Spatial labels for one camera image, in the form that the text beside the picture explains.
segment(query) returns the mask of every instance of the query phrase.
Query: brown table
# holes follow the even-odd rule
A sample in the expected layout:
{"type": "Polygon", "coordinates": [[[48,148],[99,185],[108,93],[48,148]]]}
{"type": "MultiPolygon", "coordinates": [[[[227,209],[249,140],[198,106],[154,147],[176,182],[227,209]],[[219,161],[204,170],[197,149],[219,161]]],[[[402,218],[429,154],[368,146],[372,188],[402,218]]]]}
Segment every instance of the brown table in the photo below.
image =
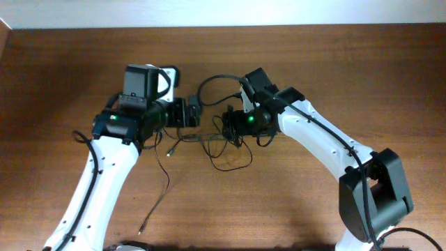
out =
{"type": "MultiPolygon", "coordinates": [[[[401,226],[446,247],[446,26],[392,24],[12,31],[0,63],[2,250],[39,250],[52,234],[88,153],[70,133],[90,133],[93,117],[122,89],[127,63],[178,66],[176,95],[183,97],[211,75],[263,67],[279,88],[294,86],[354,139],[396,151],[415,202],[401,226]]],[[[222,80],[204,92],[211,101],[237,90],[237,83],[222,80]]],[[[206,109],[200,129],[189,131],[214,132],[210,118],[225,109],[206,109]]],[[[284,135],[267,148],[247,142],[252,166],[222,173],[198,144],[180,144],[165,157],[174,143],[165,139],[159,152],[172,187],[138,236],[166,184],[154,152],[143,152],[122,187],[105,245],[123,239],[228,248],[336,243],[344,225],[329,171],[284,135]]],[[[244,149],[228,149],[217,163],[235,166],[248,157],[244,149]]],[[[432,250],[412,234],[387,243],[432,250]]]]}

